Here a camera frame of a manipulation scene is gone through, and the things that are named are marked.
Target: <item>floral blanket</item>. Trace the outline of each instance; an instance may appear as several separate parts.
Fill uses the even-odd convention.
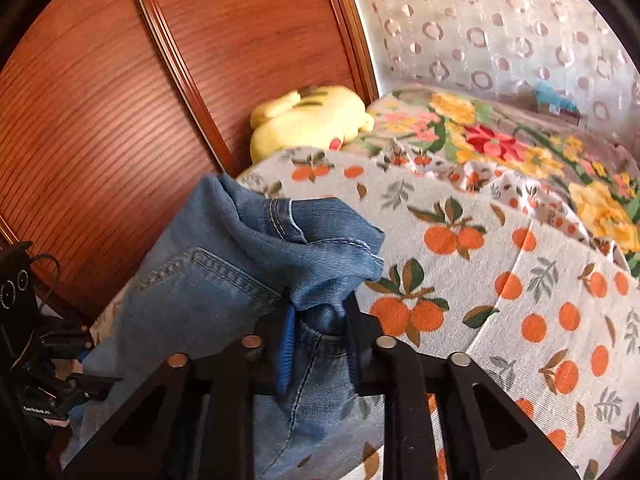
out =
[[[420,84],[368,109],[344,151],[446,178],[561,230],[640,274],[640,171],[622,147],[553,118]]]

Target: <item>jeans seam stitching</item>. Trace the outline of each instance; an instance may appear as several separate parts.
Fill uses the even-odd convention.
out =
[[[305,389],[306,380],[309,378],[309,374],[311,373],[311,370],[313,369],[314,364],[316,363],[316,357],[318,356],[318,348],[320,348],[321,341],[322,341],[322,336],[320,336],[318,338],[318,342],[316,343],[316,347],[314,348],[313,357],[311,358],[311,362],[309,363],[309,367],[306,370],[305,377],[302,379],[302,382],[300,383],[300,387],[299,387],[298,392],[296,394],[296,401],[293,403],[293,407],[291,408],[291,423],[289,425],[289,434],[287,435],[287,439],[286,439],[285,443],[283,444],[282,449],[276,454],[274,459],[271,460],[271,462],[264,469],[262,474],[265,474],[267,472],[267,470],[270,467],[272,467],[278,461],[278,459],[287,450],[287,447],[289,447],[289,444],[291,443],[291,439],[292,439],[292,436],[293,436],[293,428],[296,425],[296,409],[298,408],[298,405],[300,403],[300,397],[302,396],[302,390]]]
[[[345,240],[344,238],[327,238],[326,240],[318,240],[316,242],[309,243],[309,245],[320,245],[320,244],[343,244],[343,245],[350,245],[353,247],[357,247],[359,249],[366,251],[369,254],[369,256],[371,256],[375,261],[381,264],[384,263],[384,260],[379,256],[377,256],[376,254],[372,253],[371,248],[364,242],[360,242],[357,240]]]
[[[278,236],[280,236],[280,238],[282,238],[283,240],[286,240],[286,237],[284,236],[284,234],[280,231],[279,227],[278,227],[278,223],[276,222],[275,219],[275,215],[274,215],[274,210],[275,210],[275,203],[276,201],[274,199],[272,199],[269,202],[269,220],[271,221],[271,225],[273,226],[274,229],[276,229],[276,232],[278,233]]]
[[[273,201],[273,218],[274,220],[278,223],[278,228],[280,230],[280,232],[282,233],[282,238],[283,240],[286,240],[287,242],[290,242],[291,240],[289,240],[289,237],[287,236],[287,232],[284,229],[284,226],[282,225],[282,222],[280,221],[280,215],[278,214],[278,208],[276,207],[276,201]]]
[[[226,282],[231,283],[232,285],[235,285],[237,288],[240,288],[241,290],[243,290],[244,292],[246,292],[249,296],[251,296],[252,298],[255,298],[256,300],[260,301],[263,304],[270,304],[269,301],[264,300],[263,298],[259,298],[258,296],[256,296],[252,291],[248,290],[248,288],[245,288],[241,283],[236,283],[233,280],[230,280],[228,277],[226,277],[224,274],[222,274],[221,272],[218,272],[217,270],[211,269],[211,267],[207,267],[204,264],[201,264],[200,262],[196,261],[196,264],[198,264],[199,266],[201,266],[203,269],[208,270],[209,272],[213,272],[214,274],[218,275],[220,278],[222,278],[223,280],[225,280]],[[269,294],[270,296],[273,297],[274,300],[277,300],[278,297],[276,295],[273,295],[270,291],[263,289],[263,291],[266,294]]]
[[[199,247],[199,248],[194,248],[192,251],[194,252],[194,255],[192,257],[192,261],[194,261],[194,263],[199,264],[200,266],[203,266],[205,269],[211,270],[212,272],[216,272],[214,270],[213,265],[207,265],[207,264],[204,264],[203,262],[201,262],[200,260],[198,260],[197,259],[197,255],[198,254],[202,255],[207,260],[211,260],[215,265],[223,267],[224,269],[228,270],[229,272],[236,273],[242,280],[246,280],[247,282],[251,283],[252,285],[255,285],[256,287],[260,288],[260,290],[264,291],[265,293],[269,294],[270,296],[273,296],[274,298],[279,298],[280,297],[280,295],[275,290],[271,290],[269,287],[265,286],[259,280],[256,280],[253,276],[251,276],[250,274],[247,274],[246,272],[244,272],[244,270],[239,269],[238,267],[230,264],[226,260],[223,260],[219,256],[216,256],[215,254],[210,253],[206,249],[203,249],[203,248]]]

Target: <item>red flower pattern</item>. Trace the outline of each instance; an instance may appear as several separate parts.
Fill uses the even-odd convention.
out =
[[[476,152],[495,156],[501,160],[516,160],[522,162],[522,152],[527,146],[518,142],[515,137],[502,132],[494,132],[484,124],[465,126],[466,142],[471,144]]]

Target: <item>denim fabric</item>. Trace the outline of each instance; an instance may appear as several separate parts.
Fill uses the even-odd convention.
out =
[[[123,380],[105,402],[87,404],[79,444],[64,461],[162,360],[174,352],[192,358],[219,352],[250,333],[290,287],[302,311],[292,382],[278,403],[256,399],[254,440],[258,478],[295,467],[330,430],[349,423],[342,301],[363,280],[380,277],[382,240],[379,229],[338,199],[270,200],[226,175],[205,177],[147,255],[112,336],[84,360],[85,372]],[[371,417],[354,431],[379,422]]]

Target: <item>wooden wardrobe door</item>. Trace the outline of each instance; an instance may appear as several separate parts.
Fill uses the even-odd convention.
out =
[[[0,216],[88,317],[215,169],[135,0],[53,0],[0,73]]]
[[[240,168],[256,105],[309,84],[354,88],[330,0],[158,1]]]

